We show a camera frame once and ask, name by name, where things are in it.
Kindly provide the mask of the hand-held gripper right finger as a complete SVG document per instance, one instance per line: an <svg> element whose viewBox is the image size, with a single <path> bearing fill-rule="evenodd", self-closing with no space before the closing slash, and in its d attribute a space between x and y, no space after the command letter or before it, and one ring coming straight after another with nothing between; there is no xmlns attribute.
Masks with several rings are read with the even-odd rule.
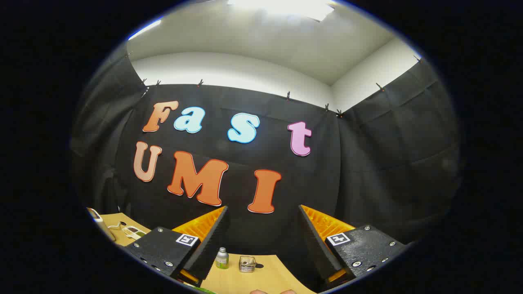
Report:
<svg viewBox="0 0 523 294"><path fill-rule="evenodd" d="M321 292L370 275L411 246L373 225L354 227L306 205L299 205L298 215Z"/></svg>

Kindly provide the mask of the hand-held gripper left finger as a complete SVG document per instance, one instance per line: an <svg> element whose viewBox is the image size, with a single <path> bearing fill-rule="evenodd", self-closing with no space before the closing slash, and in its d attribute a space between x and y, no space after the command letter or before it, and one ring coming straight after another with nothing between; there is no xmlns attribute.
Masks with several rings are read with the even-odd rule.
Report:
<svg viewBox="0 0 523 294"><path fill-rule="evenodd" d="M230 224L227 206L176 227L157 227L125 246L125 252L153 270L200 286L215 264Z"/></svg>

